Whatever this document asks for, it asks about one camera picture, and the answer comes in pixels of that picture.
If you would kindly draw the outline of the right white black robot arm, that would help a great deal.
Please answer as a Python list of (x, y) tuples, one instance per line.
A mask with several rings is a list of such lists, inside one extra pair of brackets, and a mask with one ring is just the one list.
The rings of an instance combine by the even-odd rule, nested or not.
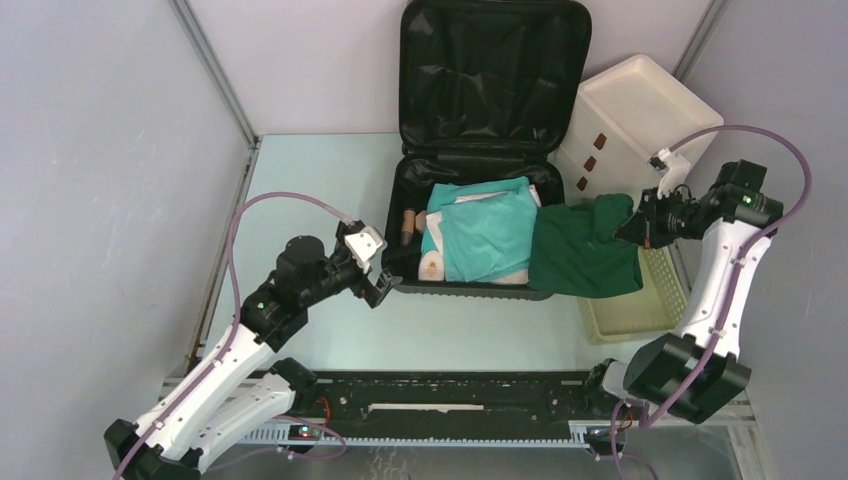
[(705, 195), (660, 196), (646, 189), (618, 240), (659, 249), (678, 239), (702, 243), (701, 264), (676, 330), (643, 345), (628, 362), (607, 359), (581, 392), (585, 411), (606, 418), (623, 400), (662, 406), (700, 424), (748, 385), (740, 364), (739, 334), (747, 294), (759, 261), (770, 248), (765, 228), (783, 215), (781, 202), (761, 193), (767, 169), (739, 160), (724, 164)]

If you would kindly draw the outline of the dark green cloth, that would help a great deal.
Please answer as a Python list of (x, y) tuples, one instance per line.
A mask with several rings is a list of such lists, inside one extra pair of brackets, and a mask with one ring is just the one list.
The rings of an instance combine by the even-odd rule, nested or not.
[(604, 194), (575, 205), (539, 209), (528, 264), (534, 290), (602, 299), (641, 290), (638, 247), (615, 237), (630, 219), (633, 199)]

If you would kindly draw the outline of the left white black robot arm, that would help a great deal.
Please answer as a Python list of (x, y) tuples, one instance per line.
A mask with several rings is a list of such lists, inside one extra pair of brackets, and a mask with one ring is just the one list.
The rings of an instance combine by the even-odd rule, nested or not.
[(198, 479), (267, 420), (311, 412), (316, 377), (292, 358), (276, 362), (241, 397), (229, 396), (307, 324), (310, 307), (344, 290), (379, 306), (399, 282), (388, 271), (375, 283), (368, 279), (384, 246), (382, 235), (361, 221), (339, 223), (330, 255), (314, 236), (291, 239), (221, 340), (178, 386), (137, 420), (118, 419), (107, 428), (116, 478)]

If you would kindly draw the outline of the black ribbed hard-shell suitcase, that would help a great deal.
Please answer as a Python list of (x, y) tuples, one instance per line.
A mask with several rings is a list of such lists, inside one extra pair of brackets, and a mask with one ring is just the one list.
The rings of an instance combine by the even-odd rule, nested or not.
[(399, 134), (382, 265), (404, 294), (540, 301), (521, 285), (427, 282), (423, 237), (401, 242), (408, 210), (438, 184), (525, 178), (543, 205), (564, 200), (550, 163), (569, 128), (592, 38), (577, 1), (411, 1), (400, 20)]

